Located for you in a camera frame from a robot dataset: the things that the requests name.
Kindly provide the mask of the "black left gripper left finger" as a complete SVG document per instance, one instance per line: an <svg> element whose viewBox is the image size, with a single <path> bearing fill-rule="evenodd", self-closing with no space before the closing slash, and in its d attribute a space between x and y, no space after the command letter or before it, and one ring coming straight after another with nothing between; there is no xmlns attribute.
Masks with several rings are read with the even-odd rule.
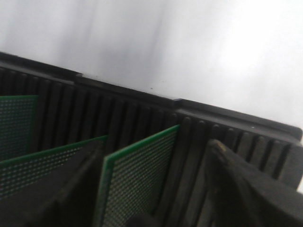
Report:
<svg viewBox="0 0 303 227"><path fill-rule="evenodd" d="M103 143L91 141L47 177L0 203L2 227L89 227Z"/></svg>

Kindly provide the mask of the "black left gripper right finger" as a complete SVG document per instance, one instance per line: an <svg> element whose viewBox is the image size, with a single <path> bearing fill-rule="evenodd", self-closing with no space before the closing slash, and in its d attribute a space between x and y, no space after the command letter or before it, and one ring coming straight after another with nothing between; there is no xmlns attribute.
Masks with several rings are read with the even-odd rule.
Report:
<svg viewBox="0 0 303 227"><path fill-rule="evenodd" d="M301 227L303 196L218 140L205 150L205 178L218 227Z"/></svg>

